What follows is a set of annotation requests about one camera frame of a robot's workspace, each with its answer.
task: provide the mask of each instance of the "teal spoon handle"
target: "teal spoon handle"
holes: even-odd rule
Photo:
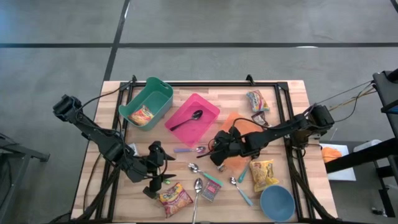
[[[243,193],[243,191],[241,189],[239,189],[238,186],[236,186],[236,188],[239,190],[239,193],[241,193],[242,197],[248,203],[248,205],[253,206],[253,202],[251,202],[250,198],[248,198],[248,196],[246,196],[246,194]]]
[[[205,173],[205,172],[202,172],[202,174],[203,174],[207,179],[210,179],[210,180],[216,182],[216,183],[217,183],[218,185],[220,185],[220,186],[223,186],[223,183],[222,183],[220,180],[217,180],[216,178],[210,176],[209,174],[207,174],[207,173]]]
[[[248,171],[248,169],[249,169],[249,164],[246,165],[246,167],[243,169],[242,174],[238,178],[238,183],[241,183],[243,181],[244,176],[246,175],[246,172]]]

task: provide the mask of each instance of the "snack bag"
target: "snack bag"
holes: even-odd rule
[[[269,110],[268,104],[259,90],[249,91],[246,93],[246,96],[250,100],[253,112]]]
[[[141,109],[130,114],[130,116],[129,116],[130,120],[134,124],[139,125],[139,126],[143,126],[143,125],[147,124],[153,117],[154,117],[154,115],[152,114],[152,112],[150,112],[148,107],[146,107],[145,105],[143,105],[141,107]]]
[[[279,180],[274,178],[274,170],[272,164],[274,160],[250,162],[251,174],[254,179],[254,191],[264,190],[268,185],[278,184]]]
[[[183,207],[193,202],[189,194],[184,190],[184,188],[182,188],[180,183],[176,183],[165,193],[160,194],[159,200],[164,206],[166,218],[171,217]]]

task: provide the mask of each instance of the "black spoon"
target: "black spoon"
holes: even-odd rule
[[[203,114],[203,110],[197,110],[197,111],[193,112],[192,117],[191,117],[190,119],[188,119],[188,120],[182,122],[181,124],[183,124],[183,123],[185,123],[185,122],[187,122],[187,121],[193,120],[193,119],[199,119],[199,118],[202,116],[202,114]],[[178,124],[178,125],[176,125],[176,126],[170,128],[170,131],[174,131],[174,130],[177,129],[181,124]]]

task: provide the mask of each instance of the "orange cloth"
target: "orange cloth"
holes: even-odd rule
[[[236,118],[243,118],[240,114],[237,112],[232,112],[229,114],[228,118],[224,122],[224,124],[221,126],[221,130],[228,132],[229,129],[232,127],[232,124]],[[241,134],[247,134],[253,131],[262,131],[262,128],[260,128],[258,125],[255,125],[253,123],[250,123],[249,121],[245,120],[238,120],[235,122],[235,127],[239,130]],[[241,157],[241,156],[235,156],[235,157],[229,157],[226,160],[224,160],[224,165],[227,169],[239,173],[242,172],[246,164],[250,161],[251,157]]]
[[[337,149],[332,149],[330,147],[324,147],[322,149],[322,158],[325,163],[340,157],[341,157],[341,152],[339,152]]]

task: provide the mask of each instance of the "yellow noodle package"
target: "yellow noodle package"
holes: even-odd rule
[[[251,174],[254,179],[254,191],[260,192],[268,185],[278,184],[279,180],[274,178],[272,165],[274,160],[250,162]]]

